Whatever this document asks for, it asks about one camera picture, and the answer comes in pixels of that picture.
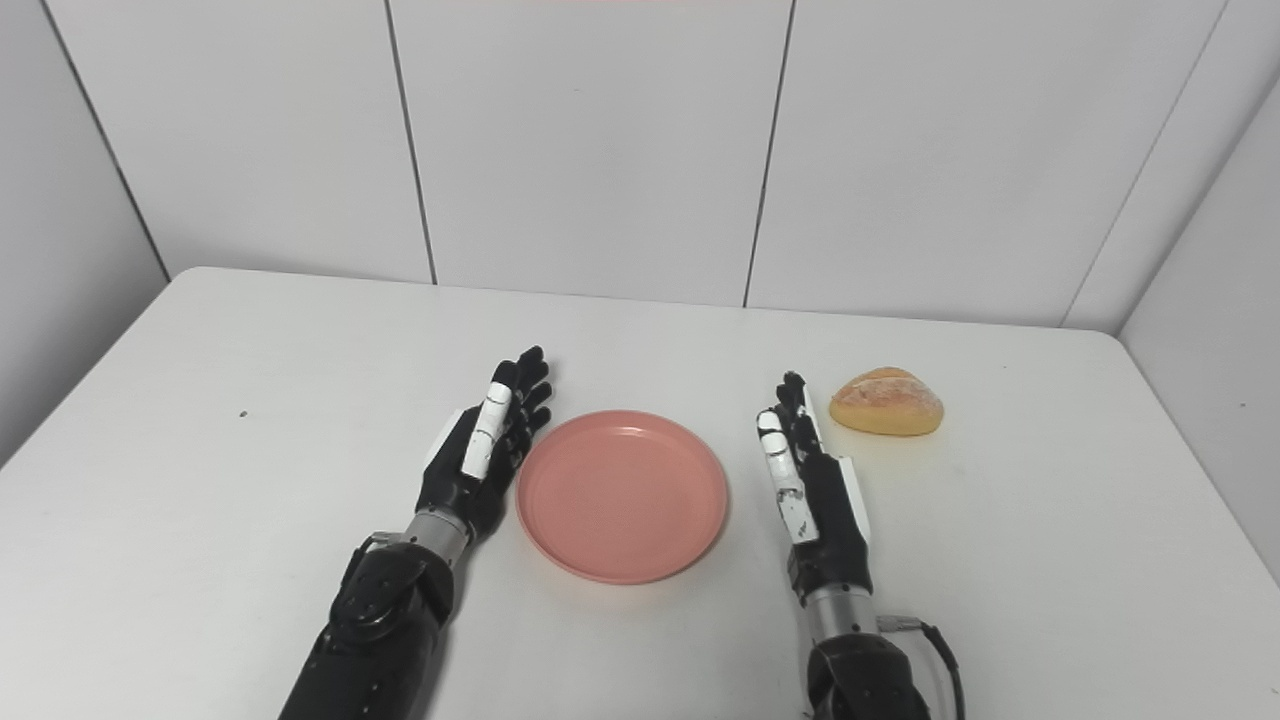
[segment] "white table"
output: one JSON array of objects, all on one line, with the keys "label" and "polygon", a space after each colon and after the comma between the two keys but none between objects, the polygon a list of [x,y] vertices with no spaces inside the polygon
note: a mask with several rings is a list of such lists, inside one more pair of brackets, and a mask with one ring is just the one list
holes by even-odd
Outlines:
[{"label": "white table", "polygon": [[508,516],[468,561],[431,717],[800,717],[753,419],[786,369],[824,398],[884,364],[938,392],[942,428],[824,432],[864,484],[879,610],[943,628],[970,717],[1280,717],[1280,591],[1106,336],[214,269],[0,471],[0,716],[275,717],[351,550],[404,525],[448,413],[534,342],[557,420],[701,436],[728,523],[687,571],[609,587]]}]

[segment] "bread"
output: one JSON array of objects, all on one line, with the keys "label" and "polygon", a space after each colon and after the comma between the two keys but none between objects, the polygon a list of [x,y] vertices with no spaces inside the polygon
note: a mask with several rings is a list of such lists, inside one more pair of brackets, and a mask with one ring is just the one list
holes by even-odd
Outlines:
[{"label": "bread", "polygon": [[942,424],[942,401],[901,368],[877,368],[849,380],[828,411],[846,428],[882,436],[923,436]]}]

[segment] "pink plate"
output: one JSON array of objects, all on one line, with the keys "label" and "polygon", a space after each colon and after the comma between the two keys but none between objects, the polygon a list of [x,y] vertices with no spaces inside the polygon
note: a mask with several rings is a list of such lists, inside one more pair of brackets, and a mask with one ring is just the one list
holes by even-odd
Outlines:
[{"label": "pink plate", "polygon": [[609,410],[575,418],[534,447],[516,505],[530,539],[561,568],[639,584],[710,547],[728,491],[698,436],[666,418]]}]

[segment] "silver cylindrical wrist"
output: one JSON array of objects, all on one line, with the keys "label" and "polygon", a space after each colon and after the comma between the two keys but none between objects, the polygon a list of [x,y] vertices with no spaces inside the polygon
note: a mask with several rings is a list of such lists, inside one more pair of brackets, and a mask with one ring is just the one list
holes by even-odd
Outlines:
[{"label": "silver cylindrical wrist", "polygon": [[804,611],[815,643],[850,633],[879,634],[872,593],[867,588],[823,585],[805,596]]},{"label": "silver cylindrical wrist", "polygon": [[402,536],[404,541],[430,550],[452,568],[467,548],[466,524],[440,510],[424,510],[413,515]]}]

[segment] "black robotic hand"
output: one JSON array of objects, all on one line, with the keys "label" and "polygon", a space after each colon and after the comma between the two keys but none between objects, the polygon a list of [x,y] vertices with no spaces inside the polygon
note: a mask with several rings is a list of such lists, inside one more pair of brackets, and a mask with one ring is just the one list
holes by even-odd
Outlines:
[{"label": "black robotic hand", "polygon": [[502,519],[502,497],[550,420],[541,347],[494,372],[456,413],[422,473],[403,533],[374,533],[347,565],[280,720],[406,720],[453,614],[453,568]]},{"label": "black robotic hand", "polygon": [[543,406],[552,396],[548,373],[539,346],[498,365],[485,401],[457,416],[422,473],[417,512],[457,519],[468,543],[498,527],[502,497],[529,454],[534,433],[552,419],[552,411]]},{"label": "black robotic hand", "polygon": [[791,588],[814,643],[806,671],[813,716],[927,720],[906,655],[879,635],[869,528],[852,464],[823,448],[804,378],[787,373],[777,397],[756,419],[756,432],[791,536]]}]

